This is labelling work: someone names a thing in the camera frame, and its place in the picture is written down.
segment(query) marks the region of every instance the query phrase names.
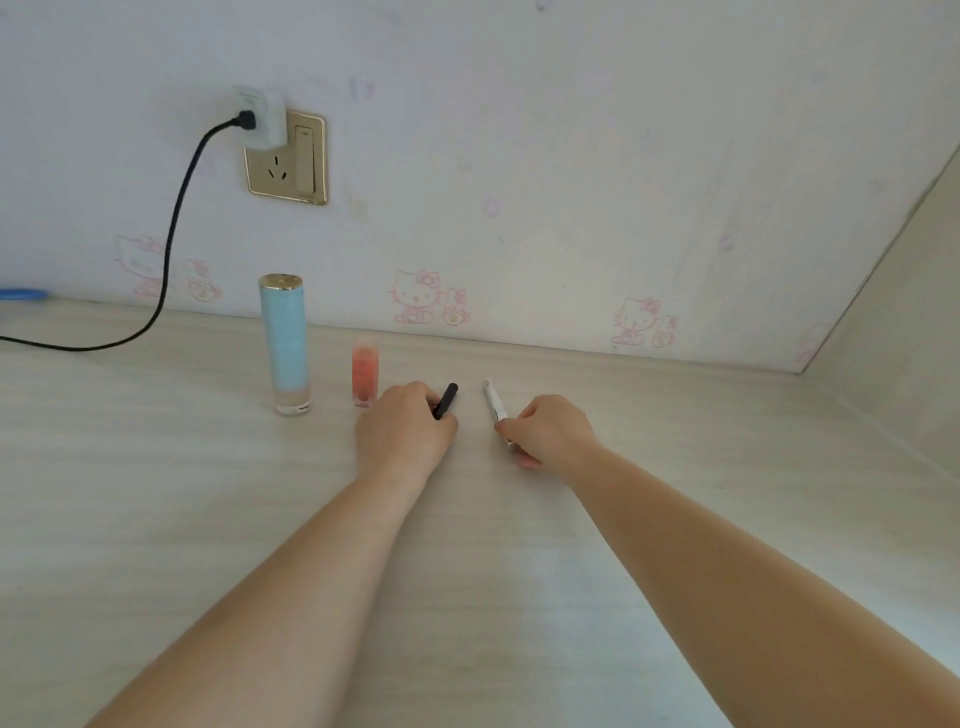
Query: gold outlet cover plate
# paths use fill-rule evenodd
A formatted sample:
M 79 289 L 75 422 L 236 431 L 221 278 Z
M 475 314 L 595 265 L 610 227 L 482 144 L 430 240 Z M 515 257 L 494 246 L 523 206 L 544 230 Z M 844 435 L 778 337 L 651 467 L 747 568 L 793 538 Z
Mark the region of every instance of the gold outlet cover plate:
M 298 160 L 303 161 L 302 152 L 298 155 L 297 134 L 304 134 L 304 129 L 313 132 L 312 192 L 301 189 L 304 175 L 309 177 L 309 170 L 297 169 Z M 326 205 L 326 121 L 322 116 L 288 109 L 287 146 L 265 152 L 245 147 L 243 153 L 247 187 L 254 195 Z

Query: white wall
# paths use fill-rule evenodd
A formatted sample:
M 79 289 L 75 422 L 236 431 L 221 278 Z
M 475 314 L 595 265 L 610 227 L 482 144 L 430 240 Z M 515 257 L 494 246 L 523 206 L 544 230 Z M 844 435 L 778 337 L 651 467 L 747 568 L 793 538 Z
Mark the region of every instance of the white wall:
M 960 155 L 807 374 L 960 478 Z
M 0 8 L 0 283 L 64 296 L 151 302 L 194 145 L 269 85 L 326 116 L 331 204 L 217 139 L 173 305 L 253 315 L 287 271 L 315 322 L 799 370 L 960 140 L 955 2 Z M 401 323 L 420 270 L 452 305 Z

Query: black power cord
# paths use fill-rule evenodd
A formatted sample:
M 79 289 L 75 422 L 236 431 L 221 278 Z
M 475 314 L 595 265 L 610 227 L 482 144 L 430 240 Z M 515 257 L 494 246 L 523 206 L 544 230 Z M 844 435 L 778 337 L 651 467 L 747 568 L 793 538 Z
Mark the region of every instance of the black power cord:
M 216 134 L 222 132 L 224 129 L 229 129 L 230 127 L 240 127 L 241 129 L 247 130 L 256 129 L 256 116 L 252 111 L 243 110 L 229 121 L 225 121 L 223 124 L 218 124 L 209 132 L 204 134 L 204 138 L 201 139 L 200 144 L 197 145 L 197 151 L 193 153 L 193 158 L 190 160 L 190 166 L 186 168 L 186 177 L 183 178 L 183 184 L 180 185 L 180 194 L 177 195 L 177 203 L 174 205 L 174 214 L 170 218 L 170 231 L 167 232 L 167 245 L 163 250 L 163 283 L 160 286 L 160 298 L 159 301 L 156 302 L 154 315 L 150 317 L 150 321 L 148 321 L 140 331 L 132 333 L 126 339 L 120 339 L 120 341 L 114 341 L 109 344 L 100 344 L 99 346 L 95 347 L 65 347 L 61 346 L 60 344 L 43 344 L 39 341 L 15 339 L 12 336 L 0 336 L 0 341 L 13 341 L 15 344 L 26 344 L 29 347 L 40 347 L 41 349 L 55 349 L 58 352 L 98 352 L 102 349 L 113 349 L 113 347 L 119 347 L 123 346 L 124 344 L 128 344 L 133 339 L 136 339 L 149 331 L 150 327 L 156 323 L 156 319 L 160 317 L 160 311 L 163 310 L 163 304 L 167 300 L 167 285 L 170 282 L 170 252 L 173 250 L 174 232 L 177 230 L 177 219 L 180 217 L 180 207 L 183 205 L 183 196 L 186 194 L 186 188 L 190 184 L 190 178 L 193 177 L 193 170 L 196 169 L 197 162 L 200 161 L 200 155 L 204 152 L 206 143 Z

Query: black pen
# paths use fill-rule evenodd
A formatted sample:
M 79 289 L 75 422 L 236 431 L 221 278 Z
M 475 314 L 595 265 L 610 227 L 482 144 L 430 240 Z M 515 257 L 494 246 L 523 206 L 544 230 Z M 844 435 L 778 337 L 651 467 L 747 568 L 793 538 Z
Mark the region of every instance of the black pen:
M 439 420 L 446 410 L 450 408 L 450 404 L 453 403 L 453 398 L 457 396 L 457 390 L 459 387 L 450 382 L 449 386 L 446 388 L 444 395 L 440 397 L 440 401 L 437 402 L 437 406 L 433 408 L 433 419 Z

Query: white pen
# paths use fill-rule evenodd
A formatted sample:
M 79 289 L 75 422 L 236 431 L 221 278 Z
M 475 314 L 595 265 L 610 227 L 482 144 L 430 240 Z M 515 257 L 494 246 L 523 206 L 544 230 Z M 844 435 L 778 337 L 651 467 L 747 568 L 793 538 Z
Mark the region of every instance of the white pen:
M 487 395 L 487 401 L 490 403 L 490 409 L 493 410 L 493 416 L 496 418 L 496 420 L 498 422 L 501 420 L 506 420 L 508 417 L 507 410 L 503 406 L 503 400 L 500 398 L 500 395 L 498 395 L 496 390 L 493 388 L 493 382 L 491 382 L 489 379 L 484 381 L 483 391 Z M 510 451 L 516 450 L 516 443 L 513 440 L 508 440 L 507 449 Z

